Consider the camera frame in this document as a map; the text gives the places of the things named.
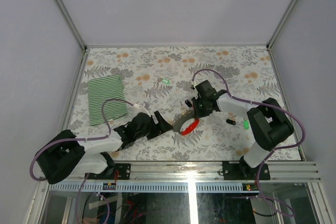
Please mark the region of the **grey red key ring holder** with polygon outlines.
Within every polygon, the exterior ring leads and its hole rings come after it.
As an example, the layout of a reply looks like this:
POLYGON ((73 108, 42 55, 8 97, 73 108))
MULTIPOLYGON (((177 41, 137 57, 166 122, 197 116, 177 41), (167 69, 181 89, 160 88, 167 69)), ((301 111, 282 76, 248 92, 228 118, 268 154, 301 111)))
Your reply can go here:
POLYGON ((197 128, 199 122, 199 119, 195 116, 195 112, 189 110, 173 123, 173 132, 186 136, 197 128))

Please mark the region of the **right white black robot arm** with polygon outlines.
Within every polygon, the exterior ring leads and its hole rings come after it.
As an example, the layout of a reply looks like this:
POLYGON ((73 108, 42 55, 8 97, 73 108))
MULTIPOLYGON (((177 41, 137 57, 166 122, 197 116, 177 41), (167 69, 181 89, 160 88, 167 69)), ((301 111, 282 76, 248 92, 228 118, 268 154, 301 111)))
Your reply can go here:
POLYGON ((241 158, 240 175, 251 179, 258 173, 258 166, 277 147, 290 137, 294 128, 277 100, 269 98, 261 104, 233 98, 227 90, 216 91, 205 80, 192 87, 197 97, 192 98, 196 118, 203 118, 215 112, 230 112, 246 119, 255 142, 241 158))

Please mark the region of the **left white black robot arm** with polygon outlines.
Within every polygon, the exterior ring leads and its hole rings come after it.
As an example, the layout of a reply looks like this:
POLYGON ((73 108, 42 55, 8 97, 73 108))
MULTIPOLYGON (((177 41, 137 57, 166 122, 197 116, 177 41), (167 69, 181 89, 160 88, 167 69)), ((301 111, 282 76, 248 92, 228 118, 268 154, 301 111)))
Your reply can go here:
POLYGON ((51 185, 69 176, 109 179, 118 173, 111 152, 125 150, 140 138, 151 140, 172 129, 156 111, 153 116, 140 112, 127 124, 109 129, 105 136, 79 138, 71 130, 64 130, 35 154, 32 164, 39 165, 43 179, 51 185))

